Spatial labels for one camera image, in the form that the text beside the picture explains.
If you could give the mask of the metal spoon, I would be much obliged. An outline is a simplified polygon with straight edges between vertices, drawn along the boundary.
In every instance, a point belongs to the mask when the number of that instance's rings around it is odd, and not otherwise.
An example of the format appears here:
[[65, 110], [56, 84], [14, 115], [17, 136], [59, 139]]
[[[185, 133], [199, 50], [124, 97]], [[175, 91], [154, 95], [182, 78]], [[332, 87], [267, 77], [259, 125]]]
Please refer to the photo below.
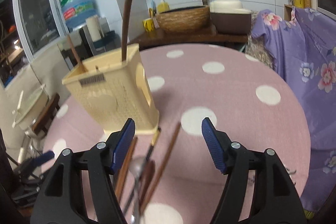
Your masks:
[[147, 162], [146, 157], [140, 156], [133, 159], [130, 163], [129, 170], [134, 177], [134, 186], [129, 196], [129, 204], [131, 204], [131, 202], [134, 201], [133, 213], [131, 215], [131, 223], [139, 223], [140, 221], [139, 180], [141, 178], [146, 162]]

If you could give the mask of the dark brown wooden spoon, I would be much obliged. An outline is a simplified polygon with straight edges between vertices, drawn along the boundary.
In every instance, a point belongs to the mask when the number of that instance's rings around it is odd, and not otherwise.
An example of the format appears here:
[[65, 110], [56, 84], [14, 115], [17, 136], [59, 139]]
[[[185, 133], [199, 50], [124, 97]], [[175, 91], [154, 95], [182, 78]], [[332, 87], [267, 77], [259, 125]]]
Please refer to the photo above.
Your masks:
[[146, 193], [149, 189], [151, 181], [155, 174], [155, 161], [149, 160], [145, 166], [140, 179], [140, 190], [139, 190], [139, 204], [141, 205], [145, 199]]

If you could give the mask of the wooden stool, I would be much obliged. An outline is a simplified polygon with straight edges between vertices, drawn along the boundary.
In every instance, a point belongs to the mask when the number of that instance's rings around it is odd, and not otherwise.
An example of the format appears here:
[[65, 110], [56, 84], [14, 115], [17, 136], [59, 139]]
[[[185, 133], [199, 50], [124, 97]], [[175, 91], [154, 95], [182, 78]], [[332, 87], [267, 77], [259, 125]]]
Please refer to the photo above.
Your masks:
[[59, 100], [60, 95], [54, 93], [38, 118], [33, 122], [31, 129], [35, 135], [38, 135], [40, 132], [47, 134], [47, 125], [55, 118], [56, 113], [60, 109]]

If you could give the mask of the white pot with lid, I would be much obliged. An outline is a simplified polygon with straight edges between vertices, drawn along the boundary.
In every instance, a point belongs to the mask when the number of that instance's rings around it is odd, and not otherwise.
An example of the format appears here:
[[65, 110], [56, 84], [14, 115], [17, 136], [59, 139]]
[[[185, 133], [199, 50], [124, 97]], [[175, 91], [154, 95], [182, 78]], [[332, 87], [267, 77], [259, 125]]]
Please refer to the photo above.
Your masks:
[[21, 91], [17, 109], [14, 111], [12, 128], [19, 127], [27, 131], [35, 123], [49, 101], [45, 87], [45, 84], [41, 85], [26, 98], [24, 97], [25, 92]]

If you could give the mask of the brown wooden chopstick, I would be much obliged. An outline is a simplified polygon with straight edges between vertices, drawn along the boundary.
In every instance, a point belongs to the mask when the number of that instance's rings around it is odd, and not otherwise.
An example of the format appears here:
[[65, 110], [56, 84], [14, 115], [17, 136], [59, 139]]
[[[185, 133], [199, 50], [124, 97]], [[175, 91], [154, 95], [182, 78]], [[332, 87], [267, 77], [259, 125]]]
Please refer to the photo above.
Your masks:
[[129, 170], [130, 162], [132, 160], [133, 153], [134, 153], [135, 147], [137, 145], [137, 142], [138, 142], [138, 137], [135, 136], [133, 138], [131, 144], [130, 144], [130, 147], [128, 149], [125, 160], [123, 162], [123, 165], [120, 169], [120, 172], [119, 172], [119, 175], [118, 175], [118, 178], [117, 178], [115, 194], [116, 194], [118, 202], [121, 201], [123, 189], [124, 189], [125, 182], [126, 182], [127, 173], [128, 173], [128, 170]]
[[175, 127], [175, 131], [173, 133], [173, 136], [171, 138], [169, 146], [168, 146], [168, 148], [166, 150], [166, 153], [165, 153], [165, 155], [163, 157], [163, 160], [161, 162], [161, 165], [160, 165], [160, 167], [159, 167], [159, 169], [158, 169], [158, 171], [157, 171], [157, 173], [155, 175], [153, 183], [151, 184], [151, 188], [147, 191], [147, 194], [146, 194], [146, 196], [145, 196], [145, 198], [144, 198], [144, 200], [143, 200], [143, 202], [142, 202], [142, 204], [140, 206], [140, 215], [144, 214], [147, 205], [151, 201], [151, 199], [152, 199], [152, 197], [153, 197], [153, 195], [154, 195], [154, 193], [155, 193], [155, 191], [156, 191], [156, 189], [157, 189], [157, 187], [159, 185], [159, 182], [160, 182], [160, 180], [161, 180], [161, 178], [163, 176], [163, 173], [164, 173], [164, 171], [166, 169], [166, 166], [167, 166], [167, 164], [169, 162], [171, 153], [172, 153], [173, 148], [175, 146], [175, 143], [177, 141], [180, 129], [181, 129], [181, 123], [178, 122], [177, 125], [176, 125], [176, 127]]

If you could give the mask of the pink polka dot tablecloth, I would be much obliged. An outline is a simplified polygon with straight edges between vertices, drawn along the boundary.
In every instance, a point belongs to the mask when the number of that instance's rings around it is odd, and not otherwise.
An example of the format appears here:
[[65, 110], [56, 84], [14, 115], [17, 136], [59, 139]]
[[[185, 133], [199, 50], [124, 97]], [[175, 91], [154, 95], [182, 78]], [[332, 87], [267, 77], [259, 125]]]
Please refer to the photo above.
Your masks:
[[204, 118], [247, 149], [274, 149], [303, 191], [310, 139], [288, 85], [252, 57], [223, 47], [178, 44], [141, 52], [162, 129], [160, 163], [177, 123], [181, 130], [143, 223], [209, 223], [225, 177], [201, 133]]

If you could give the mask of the cream plastic utensil holder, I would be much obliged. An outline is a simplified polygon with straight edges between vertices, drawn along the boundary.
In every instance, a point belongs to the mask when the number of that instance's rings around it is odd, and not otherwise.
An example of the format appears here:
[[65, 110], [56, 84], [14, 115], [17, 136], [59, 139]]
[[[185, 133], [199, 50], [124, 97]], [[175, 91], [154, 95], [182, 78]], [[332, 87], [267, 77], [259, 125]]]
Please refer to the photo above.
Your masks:
[[127, 46], [125, 61], [118, 48], [84, 60], [83, 66], [86, 72], [76, 66], [62, 79], [62, 84], [105, 134], [119, 131], [129, 118], [135, 122], [137, 135], [157, 132], [159, 111], [138, 44]]

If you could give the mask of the black gold-tipped chopstick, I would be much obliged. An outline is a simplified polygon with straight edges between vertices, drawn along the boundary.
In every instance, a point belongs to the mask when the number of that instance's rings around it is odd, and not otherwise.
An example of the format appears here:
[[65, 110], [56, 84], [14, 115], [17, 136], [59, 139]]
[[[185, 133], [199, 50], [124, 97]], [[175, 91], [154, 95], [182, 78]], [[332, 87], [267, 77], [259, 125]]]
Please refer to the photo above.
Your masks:
[[[161, 128], [159, 127], [159, 128], [157, 129], [157, 132], [153, 135], [153, 138], [152, 138], [152, 140], [151, 140], [150, 146], [149, 146], [149, 148], [147, 149], [147, 153], [146, 153], [146, 155], [144, 156], [144, 157], [146, 157], [147, 162], [149, 161], [149, 159], [150, 159], [150, 157], [151, 157], [151, 154], [153, 153], [154, 146], [155, 146], [155, 144], [156, 144], [156, 142], [157, 142], [157, 139], [158, 139], [160, 133], [161, 133]], [[129, 196], [128, 196], [127, 201], [126, 201], [126, 205], [124, 206], [124, 209], [123, 209], [123, 213], [124, 213], [124, 214], [127, 213], [128, 209], [129, 209], [129, 207], [130, 207], [130, 204], [129, 204]]]

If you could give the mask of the brown chopstick in holder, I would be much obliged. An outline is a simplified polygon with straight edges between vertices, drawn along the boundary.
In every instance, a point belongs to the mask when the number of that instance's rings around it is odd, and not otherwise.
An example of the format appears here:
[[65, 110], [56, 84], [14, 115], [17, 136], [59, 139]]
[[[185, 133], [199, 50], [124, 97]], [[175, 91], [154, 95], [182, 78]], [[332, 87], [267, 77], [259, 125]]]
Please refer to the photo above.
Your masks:
[[126, 62], [127, 59], [127, 36], [129, 31], [129, 21], [131, 4], [133, 0], [125, 0], [123, 8], [123, 21], [122, 21], [122, 36], [121, 36], [121, 61]]
[[87, 69], [84, 67], [80, 57], [78, 56], [78, 53], [76, 52], [74, 44], [72, 43], [72, 40], [71, 40], [69, 35], [67, 35], [67, 42], [68, 42], [68, 44], [70, 46], [70, 49], [71, 49], [71, 51], [72, 51], [72, 53], [73, 53], [73, 55], [74, 55], [74, 57], [77, 61], [80, 73], [86, 73]]

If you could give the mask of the window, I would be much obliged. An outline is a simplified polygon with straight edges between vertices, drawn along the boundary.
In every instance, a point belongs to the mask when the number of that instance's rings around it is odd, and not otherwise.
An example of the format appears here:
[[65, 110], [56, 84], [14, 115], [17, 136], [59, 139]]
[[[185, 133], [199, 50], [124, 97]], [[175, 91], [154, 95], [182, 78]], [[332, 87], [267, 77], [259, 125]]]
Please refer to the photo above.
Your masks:
[[67, 33], [58, 0], [1, 0], [1, 85]]

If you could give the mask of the black water dispenser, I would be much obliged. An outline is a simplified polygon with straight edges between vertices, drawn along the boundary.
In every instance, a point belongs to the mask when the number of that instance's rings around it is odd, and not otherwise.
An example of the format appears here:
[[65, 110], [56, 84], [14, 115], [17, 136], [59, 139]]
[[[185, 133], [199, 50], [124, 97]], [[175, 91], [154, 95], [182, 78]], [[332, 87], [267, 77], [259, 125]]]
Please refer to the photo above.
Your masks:
[[78, 33], [89, 56], [115, 50], [120, 45], [120, 39], [115, 31], [106, 32], [103, 38], [95, 42], [92, 40], [87, 26], [78, 29]]

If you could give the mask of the purple floral cloth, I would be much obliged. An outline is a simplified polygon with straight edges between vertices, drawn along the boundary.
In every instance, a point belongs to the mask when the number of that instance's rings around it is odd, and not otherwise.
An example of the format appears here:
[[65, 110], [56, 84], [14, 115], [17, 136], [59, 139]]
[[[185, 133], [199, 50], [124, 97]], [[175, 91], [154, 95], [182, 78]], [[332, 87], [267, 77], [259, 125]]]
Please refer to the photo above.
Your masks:
[[252, 37], [263, 38], [273, 69], [304, 110], [311, 156], [301, 201], [315, 213], [335, 187], [335, 20], [314, 9], [293, 9], [289, 21], [262, 10]]

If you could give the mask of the paper towel roll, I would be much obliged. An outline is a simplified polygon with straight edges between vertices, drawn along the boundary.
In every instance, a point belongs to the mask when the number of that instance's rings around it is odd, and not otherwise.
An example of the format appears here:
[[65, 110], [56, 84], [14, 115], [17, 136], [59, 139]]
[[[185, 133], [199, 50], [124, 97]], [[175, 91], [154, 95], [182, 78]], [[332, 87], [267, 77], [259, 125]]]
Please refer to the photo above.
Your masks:
[[89, 34], [91, 36], [92, 42], [96, 42], [103, 37], [103, 32], [100, 27], [98, 16], [94, 15], [89, 18], [86, 18], [86, 24], [88, 27]]

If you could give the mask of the dark wooden counter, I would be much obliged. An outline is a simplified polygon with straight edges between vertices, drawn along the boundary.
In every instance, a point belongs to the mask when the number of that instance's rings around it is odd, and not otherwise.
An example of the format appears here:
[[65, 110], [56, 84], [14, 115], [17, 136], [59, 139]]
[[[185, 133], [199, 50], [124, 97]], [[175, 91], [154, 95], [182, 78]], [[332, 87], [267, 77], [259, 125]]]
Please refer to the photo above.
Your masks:
[[228, 44], [246, 44], [248, 35], [219, 34], [214, 26], [209, 26], [195, 32], [167, 33], [158, 28], [152, 32], [144, 32], [130, 41], [130, 44], [138, 44], [140, 50], [161, 47], [173, 44], [213, 44], [227, 46]]

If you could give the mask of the blue water bottle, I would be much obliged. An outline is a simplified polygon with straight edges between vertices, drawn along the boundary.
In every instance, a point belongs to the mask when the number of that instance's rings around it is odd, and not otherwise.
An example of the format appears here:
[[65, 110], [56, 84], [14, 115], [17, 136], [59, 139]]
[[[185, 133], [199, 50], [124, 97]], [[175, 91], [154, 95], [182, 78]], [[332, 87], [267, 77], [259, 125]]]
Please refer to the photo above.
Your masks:
[[87, 18], [97, 15], [95, 0], [59, 0], [59, 3], [69, 29], [75, 29]]

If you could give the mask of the cream and brown pot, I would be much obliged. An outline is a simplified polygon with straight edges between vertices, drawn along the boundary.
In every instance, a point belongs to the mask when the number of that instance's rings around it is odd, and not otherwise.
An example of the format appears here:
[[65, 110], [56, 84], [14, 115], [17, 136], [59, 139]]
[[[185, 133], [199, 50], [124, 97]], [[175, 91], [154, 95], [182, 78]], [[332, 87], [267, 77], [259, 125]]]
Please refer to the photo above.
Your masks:
[[210, 3], [210, 16], [218, 33], [247, 35], [251, 30], [252, 11], [238, 0], [216, 0]]

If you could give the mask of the yellow mug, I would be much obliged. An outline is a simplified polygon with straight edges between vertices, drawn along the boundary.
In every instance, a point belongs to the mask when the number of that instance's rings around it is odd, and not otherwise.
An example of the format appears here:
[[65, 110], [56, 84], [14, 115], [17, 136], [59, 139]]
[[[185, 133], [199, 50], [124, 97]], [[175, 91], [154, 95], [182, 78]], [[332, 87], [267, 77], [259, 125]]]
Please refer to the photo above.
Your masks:
[[153, 18], [147, 18], [142, 21], [143, 28], [146, 32], [152, 32], [155, 30], [155, 24]]

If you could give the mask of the woven basket sink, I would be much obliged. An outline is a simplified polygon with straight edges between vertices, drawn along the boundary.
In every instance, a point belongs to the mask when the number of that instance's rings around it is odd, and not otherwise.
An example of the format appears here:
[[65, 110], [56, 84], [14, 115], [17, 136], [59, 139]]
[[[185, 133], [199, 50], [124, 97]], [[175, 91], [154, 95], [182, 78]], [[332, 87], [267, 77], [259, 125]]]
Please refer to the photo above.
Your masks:
[[210, 21], [209, 6], [192, 6], [173, 9], [156, 15], [159, 27], [166, 33], [194, 32]]

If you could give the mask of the yellow soap bottle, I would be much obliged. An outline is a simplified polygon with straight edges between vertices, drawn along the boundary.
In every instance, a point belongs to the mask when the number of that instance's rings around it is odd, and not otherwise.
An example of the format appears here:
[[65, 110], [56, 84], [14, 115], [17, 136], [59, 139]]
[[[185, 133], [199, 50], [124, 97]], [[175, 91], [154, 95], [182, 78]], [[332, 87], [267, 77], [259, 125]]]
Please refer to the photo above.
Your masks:
[[170, 10], [169, 4], [165, 0], [160, 0], [157, 5], [157, 13], [161, 14]]

